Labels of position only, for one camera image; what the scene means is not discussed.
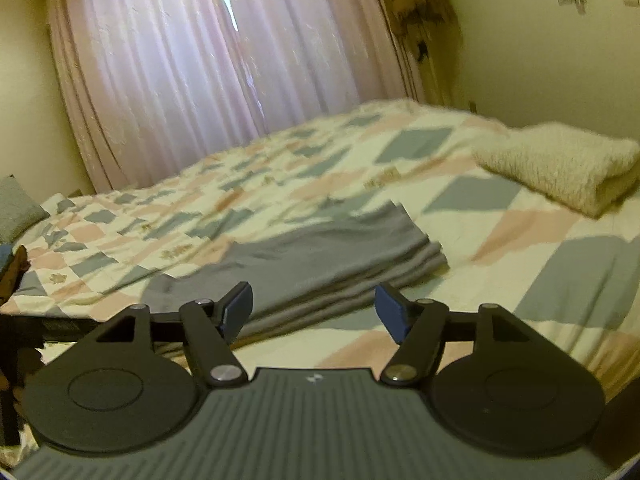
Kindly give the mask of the brown garment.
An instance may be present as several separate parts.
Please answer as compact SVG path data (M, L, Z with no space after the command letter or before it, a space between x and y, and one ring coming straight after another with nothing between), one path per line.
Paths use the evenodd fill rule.
M1 303L5 304L20 286L21 280L30 268L28 253L23 245L13 249L14 259L1 277Z

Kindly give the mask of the pink curtain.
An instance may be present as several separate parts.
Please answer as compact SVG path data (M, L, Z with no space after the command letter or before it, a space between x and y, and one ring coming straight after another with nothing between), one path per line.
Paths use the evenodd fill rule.
M364 102L424 97L382 0L47 0L47 19L100 193Z

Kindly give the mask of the blue denim jeans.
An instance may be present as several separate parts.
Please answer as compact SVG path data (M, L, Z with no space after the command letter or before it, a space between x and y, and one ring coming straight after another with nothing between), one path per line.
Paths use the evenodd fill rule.
M6 273L14 259L13 246L3 243L0 245L0 276Z

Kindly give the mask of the cream fluffy blanket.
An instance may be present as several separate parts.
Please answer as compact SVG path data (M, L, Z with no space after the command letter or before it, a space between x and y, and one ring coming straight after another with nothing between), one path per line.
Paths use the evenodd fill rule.
M475 161L574 211L598 218L639 181L639 142L560 122L482 136Z

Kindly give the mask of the brown patterned drape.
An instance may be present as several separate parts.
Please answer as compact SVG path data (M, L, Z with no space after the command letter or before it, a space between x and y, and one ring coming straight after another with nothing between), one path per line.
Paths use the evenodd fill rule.
M450 0L382 0L390 30L416 65L427 71L425 96L444 105L448 98L434 60L435 30L452 27L457 17Z

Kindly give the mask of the grey woven cushion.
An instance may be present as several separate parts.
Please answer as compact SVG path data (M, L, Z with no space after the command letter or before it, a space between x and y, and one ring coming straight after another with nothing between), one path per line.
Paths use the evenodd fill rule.
M27 230L50 214L36 203L17 182L13 174L1 179L1 243L14 243Z

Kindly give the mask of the grey sweatshirt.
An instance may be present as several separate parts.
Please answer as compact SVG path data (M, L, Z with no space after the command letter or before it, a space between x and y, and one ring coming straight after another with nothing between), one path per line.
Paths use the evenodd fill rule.
M378 283L406 287L446 262L442 246L413 223L403 206L386 203L362 216L232 244L220 261L191 274L152 278L141 300L154 313L175 312L190 300L219 300L247 282L253 311L239 338L252 341L370 306Z

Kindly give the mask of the checkered pastel quilt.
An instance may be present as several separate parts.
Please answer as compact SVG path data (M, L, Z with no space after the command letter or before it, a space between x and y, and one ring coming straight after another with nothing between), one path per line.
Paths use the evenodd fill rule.
M104 318L151 278L246 244L403 206L448 268L419 295L495 298L587 365L607 394L639 374L639 181L590 218L473 157L496 120L410 101L363 105L210 155L150 188L54 198L25 236L13 313Z

